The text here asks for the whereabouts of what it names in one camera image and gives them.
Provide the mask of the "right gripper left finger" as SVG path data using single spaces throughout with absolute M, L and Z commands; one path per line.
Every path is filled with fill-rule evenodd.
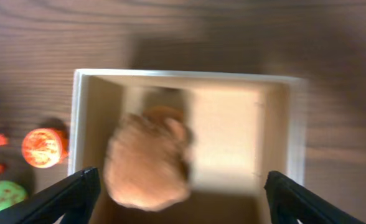
M 88 224 L 101 192 L 96 167 L 87 167 L 0 211 L 0 224 Z

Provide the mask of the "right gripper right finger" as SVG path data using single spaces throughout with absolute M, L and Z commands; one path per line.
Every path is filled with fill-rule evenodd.
M 278 171 L 264 189 L 272 224 L 364 224 Z

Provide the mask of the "orange round toy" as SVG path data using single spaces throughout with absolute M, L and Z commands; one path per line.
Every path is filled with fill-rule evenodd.
M 68 156 L 68 140 L 61 130 L 34 129 L 23 139 L 21 151 L 29 165 L 46 169 L 62 163 Z

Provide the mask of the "brown plush toy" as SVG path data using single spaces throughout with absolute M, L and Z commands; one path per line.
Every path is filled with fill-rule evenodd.
M 181 109 L 159 105 L 125 114 L 105 156 L 108 195 L 119 205 L 149 212 L 184 201 L 190 195 L 189 144 Z

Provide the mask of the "green numbered ball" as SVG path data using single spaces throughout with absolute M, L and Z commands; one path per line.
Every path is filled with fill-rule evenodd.
M 15 182 L 0 180 L 0 211 L 28 198 L 24 187 Z

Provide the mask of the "white cardboard box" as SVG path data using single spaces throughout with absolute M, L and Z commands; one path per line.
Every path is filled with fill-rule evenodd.
M 305 81 L 219 72 L 76 70 L 68 173 L 102 169 L 119 119 L 156 105 L 181 109 L 192 133 L 190 197 L 144 212 L 103 190 L 92 223 L 269 223 L 268 173 L 304 182 Z

